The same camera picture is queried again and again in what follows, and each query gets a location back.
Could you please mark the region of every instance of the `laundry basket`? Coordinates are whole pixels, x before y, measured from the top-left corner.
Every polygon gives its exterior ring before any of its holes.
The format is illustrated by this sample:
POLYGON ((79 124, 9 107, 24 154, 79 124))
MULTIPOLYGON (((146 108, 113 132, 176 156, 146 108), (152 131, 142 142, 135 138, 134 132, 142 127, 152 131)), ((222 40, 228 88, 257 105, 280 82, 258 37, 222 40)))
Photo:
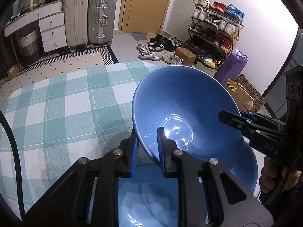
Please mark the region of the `laundry basket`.
POLYGON ((34 27, 30 29, 30 33, 27 36, 20 34, 18 46, 20 55, 22 56, 23 66, 31 65, 42 57, 39 45, 39 34, 34 27))

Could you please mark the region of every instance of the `door frame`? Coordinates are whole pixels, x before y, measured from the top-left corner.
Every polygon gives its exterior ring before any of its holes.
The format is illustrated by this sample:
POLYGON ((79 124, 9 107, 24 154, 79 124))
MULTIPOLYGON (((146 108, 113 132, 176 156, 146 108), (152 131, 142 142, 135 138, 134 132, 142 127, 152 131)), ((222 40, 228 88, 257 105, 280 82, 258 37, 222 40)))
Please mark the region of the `door frame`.
MULTIPOLYGON (((119 34, 121 33, 121 28, 122 28, 122 20, 123 20, 123 14, 124 14, 125 1, 126 1, 126 0, 121 0, 120 13, 119 13, 119 24, 118 24, 119 34)), ((161 24, 159 33, 161 33, 162 30, 163 30, 164 21, 165 21, 165 18, 166 18, 166 14, 167 14, 167 10, 168 10, 168 8, 169 8, 170 1, 171 1, 171 0, 168 0, 168 1, 167 1, 166 8, 165 8, 165 12, 164 12, 164 15, 163 15, 163 18, 162 18, 162 24, 161 24)))

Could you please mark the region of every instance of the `human hand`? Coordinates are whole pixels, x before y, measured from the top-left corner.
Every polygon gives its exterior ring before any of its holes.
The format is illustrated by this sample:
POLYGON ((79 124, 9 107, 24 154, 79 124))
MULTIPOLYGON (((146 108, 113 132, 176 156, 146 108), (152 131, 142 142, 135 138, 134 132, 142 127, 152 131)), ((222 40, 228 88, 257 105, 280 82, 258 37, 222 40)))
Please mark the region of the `human hand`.
MULTIPOLYGON (((288 170, 287 167, 283 169, 282 172, 283 178, 285 178, 287 170, 288 170)), ((278 170, 273 165, 272 159, 268 156, 265 156, 264 167, 261 170, 261 177, 259 178, 260 189, 263 193, 268 193, 271 189, 275 187, 275 181, 273 179, 277 176, 277 173, 278 170)), ((289 176, 287 178, 287 181, 284 185, 282 192, 292 189, 297 184, 300 174, 301 174, 300 171, 298 171, 296 168, 293 168, 289 173, 289 176)))

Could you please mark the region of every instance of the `blue sneaker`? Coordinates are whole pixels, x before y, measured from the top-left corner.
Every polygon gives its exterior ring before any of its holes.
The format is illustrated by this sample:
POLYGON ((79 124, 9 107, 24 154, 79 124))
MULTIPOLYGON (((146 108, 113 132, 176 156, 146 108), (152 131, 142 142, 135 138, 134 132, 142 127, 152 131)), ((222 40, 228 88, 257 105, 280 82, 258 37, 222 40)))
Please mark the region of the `blue sneaker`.
POLYGON ((234 5, 230 4, 229 6, 227 6, 227 8, 224 11, 224 13, 227 14, 227 15, 232 15, 237 10, 238 9, 234 5))
POLYGON ((238 19, 242 23, 245 14, 239 9, 237 9, 231 16, 234 17, 235 19, 238 19))

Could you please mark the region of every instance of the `green and white tablecloth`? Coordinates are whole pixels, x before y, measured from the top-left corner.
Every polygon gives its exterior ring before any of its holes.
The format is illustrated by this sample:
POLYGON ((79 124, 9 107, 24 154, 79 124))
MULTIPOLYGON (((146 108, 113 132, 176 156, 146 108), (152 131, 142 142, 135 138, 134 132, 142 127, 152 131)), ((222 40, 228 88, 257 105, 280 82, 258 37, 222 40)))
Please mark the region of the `green and white tablecloth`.
MULTIPOLYGON (((79 157, 100 158, 129 137, 134 91, 155 68, 143 61, 93 67, 12 92, 2 112, 18 145, 25 211, 79 157)), ((0 192, 20 216, 13 155, 2 126, 0 192)))

